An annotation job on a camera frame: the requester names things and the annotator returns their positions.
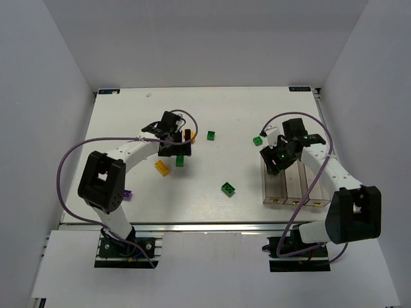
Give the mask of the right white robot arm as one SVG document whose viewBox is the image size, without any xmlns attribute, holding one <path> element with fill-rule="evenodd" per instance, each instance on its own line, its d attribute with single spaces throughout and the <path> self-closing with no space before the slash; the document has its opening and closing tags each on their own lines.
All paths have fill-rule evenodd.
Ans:
<svg viewBox="0 0 411 308">
<path fill-rule="evenodd" d="M 319 134 L 308 133 L 301 118 L 287 120 L 281 130 L 274 128 L 260 135 L 268 141 L 260 155 L 269 174 L 278 175 L 298 160 L 315 174 L 331 198 L 325 220 L 293 228 L 299 243 L 343 244 L 380 236 L 380 190 L 351 176 L 329 153 L 330 144 Z"/>
</svg>

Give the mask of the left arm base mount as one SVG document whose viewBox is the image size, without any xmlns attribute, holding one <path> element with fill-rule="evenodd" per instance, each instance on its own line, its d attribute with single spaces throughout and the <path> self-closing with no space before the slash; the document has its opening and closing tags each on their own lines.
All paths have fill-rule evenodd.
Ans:
<svg viewBox="0 0 411 308">
<path fill-rule="evenodd" d="M 162 252 L 162 237 L 159 235 L 146 237 L 137 234 L 135 242 L 147 254 L 154 267 L 141 253 L 141 250 L 132 245 L 117 243 L 115 239 L 108 235 L 100 235 L 94 267 L 106 269 L 155 269 Z"/>
</svg>

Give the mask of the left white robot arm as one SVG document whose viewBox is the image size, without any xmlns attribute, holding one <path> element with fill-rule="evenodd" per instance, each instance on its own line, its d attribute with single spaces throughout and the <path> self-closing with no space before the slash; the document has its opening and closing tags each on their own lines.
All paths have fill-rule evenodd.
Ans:
<svg viewBox="0 0 411 308">
<path fill-rule="evenodd" d="M 127 173 L 152 155 L 191 156 L 191 130 L 183 130 L 182 114 L 165 111 L 160 121 L 114 150 L 93 151 L 87 157 L 78 195 L 97 213 L 109 237 L 135 241 L 135 229 L 122 208 Z"/>
</svg>

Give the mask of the green lego brick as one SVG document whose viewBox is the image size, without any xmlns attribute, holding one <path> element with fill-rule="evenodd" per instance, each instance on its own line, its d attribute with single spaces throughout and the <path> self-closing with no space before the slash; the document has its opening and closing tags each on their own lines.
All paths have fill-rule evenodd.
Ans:
<svg viewBox="0 0 411 308">
<path fill-rule="evenodd" d="M 183 155 L 176 156 L 175 166 L 176 167 L 184 167 L 184 156 Z"/>
<path fill-rule="evenodd" d="M 263 144 L 263 140 L 260 136 L 253 138 L 252 142 L 254 143 L 255 146 L 260 146 Z"/>
<path fill-rule="evenodd" d="M 225 182 L 221 186 L 221 190 L 226 196 L 230 198 L 235 193 L 236 189 L 229 182 Z"/>
</svg>

